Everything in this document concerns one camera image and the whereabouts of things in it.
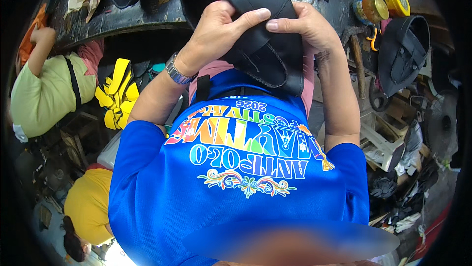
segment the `yellow shirt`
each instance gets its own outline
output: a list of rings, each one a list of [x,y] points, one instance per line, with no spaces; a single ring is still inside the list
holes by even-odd
[[[95,75],[84,75],[87,67],[76,53],[68,58],[74,67],[82,104],[95,95]],[[44,62],[39,77],[28,62],[18,74],[11,92],[11,119],[20,125],[27,138],[49,131],[69,112],[75,111],[75,95],[67,62],[62,55]]]
[[[108,221],[108,194],[112,172],[87,170],[69,190],[64,214],[74,224],[75,233],[93,245],[101,245],[113,236],[105,227]]]

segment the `hair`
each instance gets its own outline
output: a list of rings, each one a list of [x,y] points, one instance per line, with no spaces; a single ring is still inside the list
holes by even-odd
[[[69,216],[65,216],[62,222],[61,228],[66,231],[66,234],[64,235],[64,248],[66,249],[66,252],[75,261],[83,262],[86,259],[86,254],[82,250],[80,239],[75,235],[72,220]]]

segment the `wristwatch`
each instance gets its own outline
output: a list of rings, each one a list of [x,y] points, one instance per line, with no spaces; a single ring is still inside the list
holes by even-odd
[[[170,78],[174,80],[177,84],[185,85],[194,80],[198,74],[195,74],[192,77],[187,77],[186,75],[181,74],[177,68],[174,66],[174,61],[177,57],[178,52],[175,52],[174,55],[166,62],[166,70]]]

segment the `green shirt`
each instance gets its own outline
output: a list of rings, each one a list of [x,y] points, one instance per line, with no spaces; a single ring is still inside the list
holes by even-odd
[[[87,67],[71,53],[82,104],[95,95],[95,75],[84,75]],[[18,74],[11,92],[10,114],[13,124],[20,125],[28,138],[40,136],[69,112],[75,111],[75,95],[64,56],[57,55],[44,62],[39,77],[32,74],[28,62]]]

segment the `wooden handle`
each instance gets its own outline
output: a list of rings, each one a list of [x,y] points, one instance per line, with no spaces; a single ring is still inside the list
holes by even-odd
[[[351,44],[354,51],[354,61],[357,69],[357,84],[359,86],[359,98],[365,99],[365,74],[364,64],[362,62],[361,46],[359,45],[359,39],[356,35],[351,36]]]

